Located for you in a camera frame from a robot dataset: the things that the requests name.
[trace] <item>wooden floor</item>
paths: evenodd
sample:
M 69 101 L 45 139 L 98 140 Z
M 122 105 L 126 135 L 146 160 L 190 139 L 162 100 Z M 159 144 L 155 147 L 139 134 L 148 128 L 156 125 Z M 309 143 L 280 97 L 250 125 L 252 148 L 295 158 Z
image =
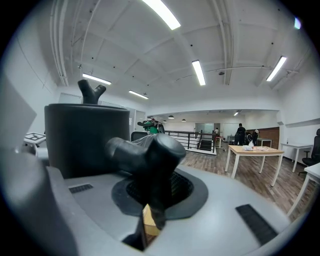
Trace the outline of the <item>wooden floor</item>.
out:
M 216 156 L 187 152 L 181 164 L 230 177 L 236 156 L 233 153 L 231 154 L 228 172 L 225 172 L 227 156 L 228 150 L 223 151 L 222 148 L 217 148 Z M 270 184 L 275 175 L 279 158 L 277 156 L 266 156 L 262 173 L 259 174 L 262 159 L 262 156 L 240 156 L 235 179 L 261 194 L 267 200 L 276 204 L 284 213 L 287 213 L 294 204 L 304 183 L 306 175 L 298 176 L 298 173 L 303 171 L 304 167 L 297 165 L 293 173 L 294 163 L 283 158 L 276 183 L 274 187 L 271 187 Z M 313 198 L 313 195 L 317 195 L 318 191 L 319 186 L 310 181 L 304 196 L 290 216 L 292 221 L 305 211 L 306 203 Z

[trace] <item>black railing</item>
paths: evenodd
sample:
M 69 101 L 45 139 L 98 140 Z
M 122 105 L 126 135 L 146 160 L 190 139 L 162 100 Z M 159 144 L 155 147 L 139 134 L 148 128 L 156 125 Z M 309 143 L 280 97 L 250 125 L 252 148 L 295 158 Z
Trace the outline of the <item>black railing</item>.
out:
M 210 141 L 212 147 L 212 152 L 215 151 L 216 144 L 216 134 L 214 131 L 212 133 L 203 133 L 198 131 L 181 131 L 181 130 L 166 130 L 166 134 L 173 136 L 177 139 L 185 148 L 187 149 L 197 149 L 201 148 L 202 141 Z

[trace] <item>white door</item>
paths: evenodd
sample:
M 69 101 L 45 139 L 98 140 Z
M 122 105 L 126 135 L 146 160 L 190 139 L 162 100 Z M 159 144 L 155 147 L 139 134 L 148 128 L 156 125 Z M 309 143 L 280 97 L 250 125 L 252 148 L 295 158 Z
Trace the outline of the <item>white door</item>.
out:
M 145 129 L 138 125 L 138 122 L 143 122 L 145 120 L 146 117 L 146 113 L 145 112 L 141 112 L 141 111 L 136 111 L 135 112 L 135 124 L 134 124 L 134 131 L 135 132 L 145 132 Z

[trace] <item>table leg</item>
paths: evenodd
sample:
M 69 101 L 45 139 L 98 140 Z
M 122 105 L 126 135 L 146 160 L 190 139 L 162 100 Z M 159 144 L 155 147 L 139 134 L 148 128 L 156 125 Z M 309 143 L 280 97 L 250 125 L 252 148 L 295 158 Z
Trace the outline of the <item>table leg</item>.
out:
M 238 168 L 238 163 L 239 163 L 239 157 L 240 157 L 240 155 L 238 155 L 238 154 L 235 156 L 233 171 L 232 171 L 232 174 L 231 174 L 231 178 L 232 178 L 232 179 L 234 179 L 235 176 L 236 176 L 236 172 L 237 172 L 237 168 Z
M 228 167 L 229 167 L 229 162 L 230 162 L 230 154 L 231 154 L 231 150 L 230 150 L 230 147 L 229 147 L 229 150 L 228 150 L 228 157 L 226 159 L 226 165 L 225 165 L 225 172 L 228 171 Z
M 275 175 L 274 175 L 271 187 L 273 187 L 276 183 L 276 180 L 277 180 L 277 177 L 278 177 L 278 174 L 280 171 L 281 163 L 282 163 L 282 157 L 283 157 L 283 155 L 279 155 L 278 166 L 276 167 L 276 171 L 275 171 Z
M 298 156 L 299 156 L 299 148 L 297 148 L 297 149 L 296 149 L 295 162 L 294 162 L 293 170 L 292 170 L 292 172 L 293 172 L 293 173 L 294 173 L 294 172 L 295 172 L 295 170 L 296 170 L 297 161 L 298 161 Z
M 304 194 L 306 188 L 307 188 L 307 185 L 309 183 L 309 175 L 307 174 L 306 177 L 305 177 L 305 180 L 304 180 L 304 183 L 302 185 L 302 188 L 298 194 L 298 197 L 296 198 L 296 200 L 294 201 L 293 205 L 291 206 L 290 210 L 288 211 L 288 213 L 286 214 L 287 216 L 290 216 L 290 214 L 292 214 L 292 212 L 295 210 L 295 208 L 297 207 L 302 195 Z
M 264 155 L 259 173 L 262 173 L 262 168 L 264 167 L 265 159 L 266 159 L 266 156 Z

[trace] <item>fluorescent light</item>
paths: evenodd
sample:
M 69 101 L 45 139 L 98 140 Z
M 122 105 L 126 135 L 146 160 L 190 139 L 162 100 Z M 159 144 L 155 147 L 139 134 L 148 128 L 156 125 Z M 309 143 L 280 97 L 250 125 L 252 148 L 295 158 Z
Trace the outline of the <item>fluorescent light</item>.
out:
M 199 60 L 192 61 L 193 68 L 195 70 L 196 76 L 198 77 L 199 83 L 201 86 L 206 85 L 204 73 L 202 72 L 202 68 Z
M 169 26 L 171 30 L 179 28 L 181 25 L 177 21 L 173 13 L 166 7 L 166 5 L 161 0 L 142 0 L 144 1 L 152 10 L 154 10 L 163 21 Z
M 143 96 L 143 95 L 141 95 L 141 94 L 139 94 L 139 93 L 134 92 L 133 90 L 130 90 L 129 93 L 134 94 L 134 95 L 137 95 L 137 96 L 139 96 L 139 97 L 141 97 L 141 98 L 144 98 L 144 99 L 146 99 L 146 100 L 149 99 L 149 98 L 146 97 L 146 96 Z
M 298 30 L 301 28 L 301 22 L 298 18 L 294 18 L 294 27 Z
M 89 74 L 83 73 L 82 76 L 84 78 L 89 78 L 89 79 L 92 79 L 92 80 L 95 80 L 95 81 L 98 81 L 98 82 L 101 82 L 101 83 L 104 83 L 104 84 L 107 84 L 107 85 L 111 85 L 111 82 L 109 82 L 107 80 L 100 79 L 98 77 L 95 77 L 95 76 L 92 76 L 92 75 L 89 75 Z
M 284 56 L 281 56 L 278 63 L 276 64 L 275 68 L 273 69 L 273 71 L 271 72 L 271 74 L 268 76 L 268 78 L 266 79 L 268 82 L 270 82 L 275 75 L 278 73 L 278 71 L 281 69 L 281 67 L 283 66 L 283 64 L 286 62 L 287 58 Z

